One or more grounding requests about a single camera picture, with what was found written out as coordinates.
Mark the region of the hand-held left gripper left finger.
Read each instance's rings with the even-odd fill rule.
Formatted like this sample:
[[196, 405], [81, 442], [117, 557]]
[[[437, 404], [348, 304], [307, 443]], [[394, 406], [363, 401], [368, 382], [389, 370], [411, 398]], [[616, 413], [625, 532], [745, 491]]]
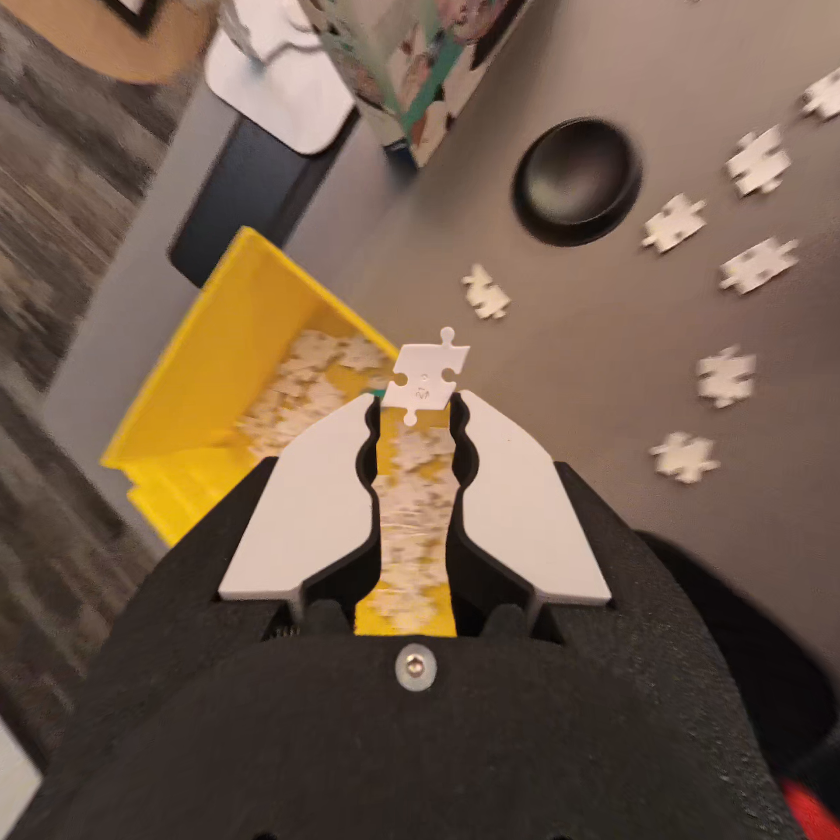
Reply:
[[334, 602], [354, 630], [382, 572], [380, 433], [381, 401], [364, 393], [286, 446], [220, 582], [222, 601], [283, 602], [298, 623], [314, 603]]

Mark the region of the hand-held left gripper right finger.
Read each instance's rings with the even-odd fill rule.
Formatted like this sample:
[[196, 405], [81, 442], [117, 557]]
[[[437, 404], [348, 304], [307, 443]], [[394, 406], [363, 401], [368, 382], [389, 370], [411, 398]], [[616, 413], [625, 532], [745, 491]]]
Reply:
[[454, 394], [455, 502], [447, 577], [457, 631], [481, 631], [501, 606], [526, 628], [549, 606], [606, 607], [613, 594], [549, 452], [470, 391]]

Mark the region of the pile of puzzle pieces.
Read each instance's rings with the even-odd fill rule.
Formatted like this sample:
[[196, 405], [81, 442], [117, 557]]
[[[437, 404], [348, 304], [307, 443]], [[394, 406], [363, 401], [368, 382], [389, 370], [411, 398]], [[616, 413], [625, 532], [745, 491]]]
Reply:
[[[338, 337], [305, 329], [237, 420], [255, 459], [279, 456], [311, 425], [363, 392], [384, 394], [395, 356], [360, 332]], [[358, 606], [363, 634], [454, 635], [445, 602], [445, 534], [455, 501], [455, 442], [448, 411], [407, 427], [383, 409], [377, 444], [381, 579]]]

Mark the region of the yellow plastic bin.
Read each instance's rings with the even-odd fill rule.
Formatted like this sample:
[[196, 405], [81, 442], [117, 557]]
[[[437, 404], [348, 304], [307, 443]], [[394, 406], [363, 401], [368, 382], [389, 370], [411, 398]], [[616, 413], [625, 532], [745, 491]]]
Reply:
[[305, 329], [359, 332], [398, 355], [278, 247], [241, 228], [101, 457], [129, 479], [129, 501], [166, 545], [263, 459], [236, 423]]

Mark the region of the colourful puzzle box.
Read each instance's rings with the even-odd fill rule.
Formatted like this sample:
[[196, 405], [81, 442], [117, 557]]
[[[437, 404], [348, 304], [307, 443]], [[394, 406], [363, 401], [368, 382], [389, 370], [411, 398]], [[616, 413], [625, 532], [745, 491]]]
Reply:
[[301, 1], [384, 151], [425, 167], [531, 1]]

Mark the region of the black quilted pad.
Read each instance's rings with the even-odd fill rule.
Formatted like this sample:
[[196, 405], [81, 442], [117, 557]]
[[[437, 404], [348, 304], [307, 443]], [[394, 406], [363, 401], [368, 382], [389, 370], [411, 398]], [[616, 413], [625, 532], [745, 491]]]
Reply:
[[816, 659], [748, 598], [674, 543], [636, 535], [707, 625], [773, 772], [838, 801], [838, 694]]

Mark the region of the red plastic object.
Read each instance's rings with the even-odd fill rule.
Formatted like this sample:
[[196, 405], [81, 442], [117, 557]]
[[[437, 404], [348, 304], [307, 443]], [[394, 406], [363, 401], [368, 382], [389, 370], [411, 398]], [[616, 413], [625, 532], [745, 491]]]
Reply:
[[803, 784], [782, 779], [780, 789], [793, 818], [807, 839], [839, 839], [839, 821]]

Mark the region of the white stand base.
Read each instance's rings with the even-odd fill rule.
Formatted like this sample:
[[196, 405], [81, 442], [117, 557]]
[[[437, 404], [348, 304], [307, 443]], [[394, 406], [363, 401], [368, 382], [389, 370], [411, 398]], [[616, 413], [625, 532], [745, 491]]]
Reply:
[[321, 40], [321, 2], [223, 1], [207, 53], [212, 93], [303, 156], [328, 149], [354, 100]]

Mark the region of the wooden easel board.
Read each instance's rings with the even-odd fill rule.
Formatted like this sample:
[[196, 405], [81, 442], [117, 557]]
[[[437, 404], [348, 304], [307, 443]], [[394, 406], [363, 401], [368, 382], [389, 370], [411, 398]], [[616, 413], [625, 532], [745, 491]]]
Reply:
[[204, 51], [218, 2], [2, 1], [58, 51], [102, 76], [152, 84], [169, 81]]

